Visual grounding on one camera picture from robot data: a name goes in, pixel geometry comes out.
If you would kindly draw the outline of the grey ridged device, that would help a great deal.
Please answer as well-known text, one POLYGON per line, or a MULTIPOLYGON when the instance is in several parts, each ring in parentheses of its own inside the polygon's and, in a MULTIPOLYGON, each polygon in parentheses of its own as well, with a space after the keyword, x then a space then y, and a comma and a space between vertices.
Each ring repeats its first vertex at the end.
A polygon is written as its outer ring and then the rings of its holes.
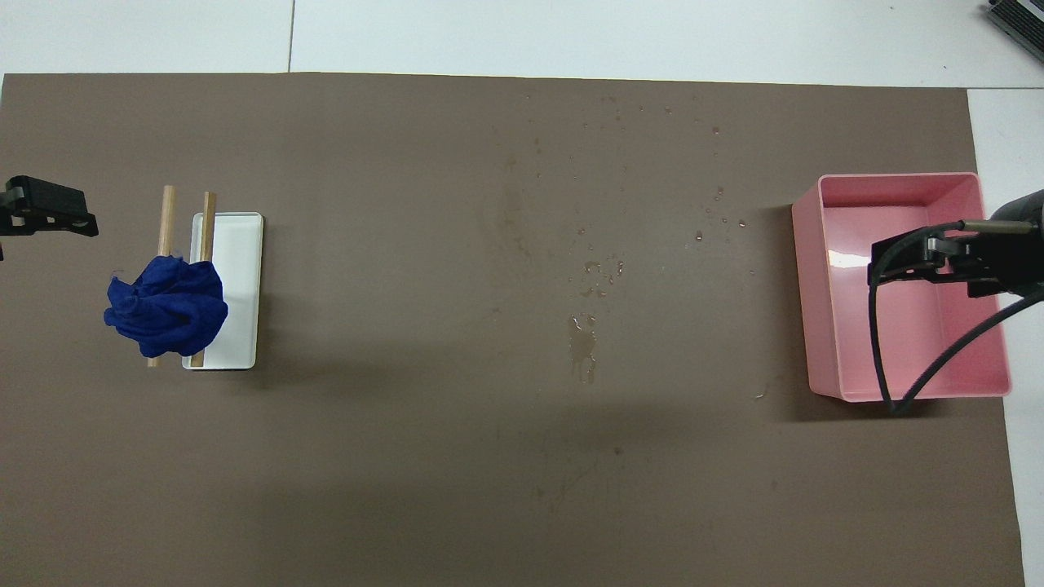
POLYGON ((987 0, 987 18, 1004 33, 1044 46, 1044 0, 987 0))

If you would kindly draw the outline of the water puddle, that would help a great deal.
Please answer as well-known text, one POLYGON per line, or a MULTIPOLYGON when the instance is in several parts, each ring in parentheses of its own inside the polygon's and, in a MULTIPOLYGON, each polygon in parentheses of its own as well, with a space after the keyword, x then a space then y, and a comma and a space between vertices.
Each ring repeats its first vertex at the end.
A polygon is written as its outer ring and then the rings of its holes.
POLYGON ((592 329, 595 323, 594 316, 571 315, 569 323, 569 357, 572 373, 577 380, 585 384, 595 382, 597 369, 597 358, 595 349, 597 337, 592 329))

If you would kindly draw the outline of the pink plastic bin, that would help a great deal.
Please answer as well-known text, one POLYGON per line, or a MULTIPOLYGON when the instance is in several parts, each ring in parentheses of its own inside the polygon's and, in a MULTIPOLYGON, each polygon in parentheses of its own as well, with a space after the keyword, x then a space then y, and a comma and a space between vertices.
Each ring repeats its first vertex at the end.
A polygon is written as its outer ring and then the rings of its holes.
MULTIPOLYGON (((849 404, 882 398, 869 335, 872 245, 929 224, 982 215, 973 172, 828 174, 794 201, 794 263, 813 393, 849 404)), ((878 327, 891 397, 901 398, 950 343, 998 309, 995 297, 970 298, 965 284, 881 286, 878 327)))

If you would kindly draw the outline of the blue towel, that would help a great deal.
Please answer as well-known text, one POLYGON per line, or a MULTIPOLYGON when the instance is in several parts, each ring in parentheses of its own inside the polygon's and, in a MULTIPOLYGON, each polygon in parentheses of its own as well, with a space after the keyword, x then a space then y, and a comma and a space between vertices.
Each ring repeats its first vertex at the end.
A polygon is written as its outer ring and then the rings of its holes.
POLYGON ((106 297, 102 320, 145 358, 201 352, 230 313, 215 265, 173 256, 156 256, 133 283, 112 278, 106 297))

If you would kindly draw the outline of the brown table mat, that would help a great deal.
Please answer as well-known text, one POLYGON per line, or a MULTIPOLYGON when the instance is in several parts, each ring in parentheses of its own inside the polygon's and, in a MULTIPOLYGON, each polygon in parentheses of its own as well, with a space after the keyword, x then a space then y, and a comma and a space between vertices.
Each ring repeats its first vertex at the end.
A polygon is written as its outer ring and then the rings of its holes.
POLYGON ((999 399, 809 390, 790 207, 973 171, 965 90, 11 75, 0 587, 1019 587, 999 399), (185 370, 109 281, 264 218, 256 363, 185 370), (594 316, 595 382, 571 315, 594 316))

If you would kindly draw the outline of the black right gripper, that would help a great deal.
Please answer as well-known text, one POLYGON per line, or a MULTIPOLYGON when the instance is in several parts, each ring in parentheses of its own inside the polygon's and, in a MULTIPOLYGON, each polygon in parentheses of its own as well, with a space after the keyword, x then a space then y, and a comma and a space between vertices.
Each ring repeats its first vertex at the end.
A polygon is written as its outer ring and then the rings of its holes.
MULTIPOLYGON (((1009 201, 989 217, 993 222, 1029 222, 1025 234, 979 234, 972 242, 987 279, 967 286, 970 298, 1015 294, 1023 298, 1044 289, 1044 189, 1009 201)), ((951 227, 921 227, 871 245, 867 283, 899 281, 956 283, 960 275, 944 271, 954 258, 968 255, 968 242, 947 236, 951 227)))

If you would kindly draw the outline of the white towel rack base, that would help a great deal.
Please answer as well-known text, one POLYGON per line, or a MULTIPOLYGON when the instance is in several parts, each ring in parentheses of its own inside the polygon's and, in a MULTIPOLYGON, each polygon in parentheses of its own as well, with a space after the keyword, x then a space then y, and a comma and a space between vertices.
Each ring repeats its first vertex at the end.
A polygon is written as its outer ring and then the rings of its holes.
POLYGON ((185 370, 250 370, 256 363, 261 300, 264 218, 257 212, 217 212, 212 263, 223 286, 228 316, 204 350, 204 361, 182 359, 185 370))

